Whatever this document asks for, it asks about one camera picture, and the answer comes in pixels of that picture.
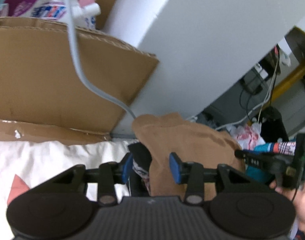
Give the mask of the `person right hand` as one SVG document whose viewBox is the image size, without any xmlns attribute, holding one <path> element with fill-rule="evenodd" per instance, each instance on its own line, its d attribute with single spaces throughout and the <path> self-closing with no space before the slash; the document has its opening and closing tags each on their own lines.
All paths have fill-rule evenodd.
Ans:
<svg viewBox="0 0 305 240">
<path fill-rule="evenodd" d="M 284 195 L 289 200 L 293 200 L 293 205 L 296 208 L 296 213 L 299 222 L 298 228 L 305 235 L 305 184 L 301 189 L 295 191 L 284 189 L 282 187 L 277 187 L 277 183 L 273 181 L 272 183 L 270 183 L 270 188 Z"/>
</svg>

